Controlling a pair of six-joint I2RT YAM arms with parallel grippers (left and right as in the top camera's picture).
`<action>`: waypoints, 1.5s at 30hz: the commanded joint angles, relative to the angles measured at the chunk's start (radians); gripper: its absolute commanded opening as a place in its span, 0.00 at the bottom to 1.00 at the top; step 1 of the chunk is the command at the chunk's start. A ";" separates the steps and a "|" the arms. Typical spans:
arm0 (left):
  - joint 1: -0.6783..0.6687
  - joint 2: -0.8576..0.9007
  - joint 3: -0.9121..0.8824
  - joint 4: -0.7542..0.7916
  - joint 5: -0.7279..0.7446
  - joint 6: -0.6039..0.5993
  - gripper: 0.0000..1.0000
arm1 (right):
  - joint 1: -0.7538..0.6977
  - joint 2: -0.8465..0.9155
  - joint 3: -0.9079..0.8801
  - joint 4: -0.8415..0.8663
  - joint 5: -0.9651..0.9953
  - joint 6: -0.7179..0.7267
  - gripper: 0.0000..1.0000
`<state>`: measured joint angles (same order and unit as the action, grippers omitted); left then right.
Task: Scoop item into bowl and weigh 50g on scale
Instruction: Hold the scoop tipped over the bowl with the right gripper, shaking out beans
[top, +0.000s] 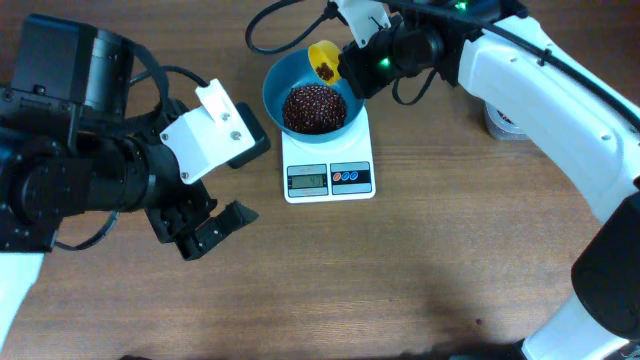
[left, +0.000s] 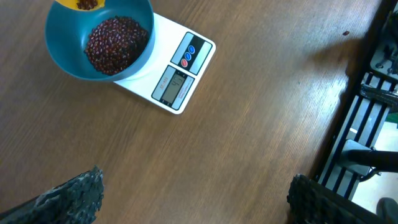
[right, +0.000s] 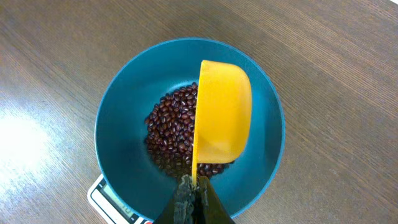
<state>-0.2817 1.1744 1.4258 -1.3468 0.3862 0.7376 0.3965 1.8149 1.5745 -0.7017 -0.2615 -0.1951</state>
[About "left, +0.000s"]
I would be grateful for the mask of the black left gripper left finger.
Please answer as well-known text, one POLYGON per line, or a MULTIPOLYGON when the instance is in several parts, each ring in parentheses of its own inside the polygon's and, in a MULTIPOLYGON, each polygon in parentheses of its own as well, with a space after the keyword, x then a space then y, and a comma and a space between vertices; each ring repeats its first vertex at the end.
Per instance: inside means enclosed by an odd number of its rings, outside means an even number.
POLYGON ((93 223, 104 198, 103 171, 86 171, 1 213, 1 223, 93 223))

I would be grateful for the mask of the yellow measuring scoop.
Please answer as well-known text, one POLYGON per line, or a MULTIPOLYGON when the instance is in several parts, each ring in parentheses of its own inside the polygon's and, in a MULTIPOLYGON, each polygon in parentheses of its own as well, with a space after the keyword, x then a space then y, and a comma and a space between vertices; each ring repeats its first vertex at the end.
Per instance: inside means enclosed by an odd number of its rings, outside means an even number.
POLYGON ((55 0, 57 3, 74 11, 95 11, 105 5, 105 0, 55 0))

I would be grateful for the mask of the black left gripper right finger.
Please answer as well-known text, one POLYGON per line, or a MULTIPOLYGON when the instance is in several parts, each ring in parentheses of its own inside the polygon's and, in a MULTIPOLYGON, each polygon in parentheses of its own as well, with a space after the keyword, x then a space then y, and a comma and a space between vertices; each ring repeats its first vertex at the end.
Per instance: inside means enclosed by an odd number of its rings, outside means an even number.
POLYGON ((293 177, 287 202, 296 223, 383 224, 386 222, 302 174, 293 177))

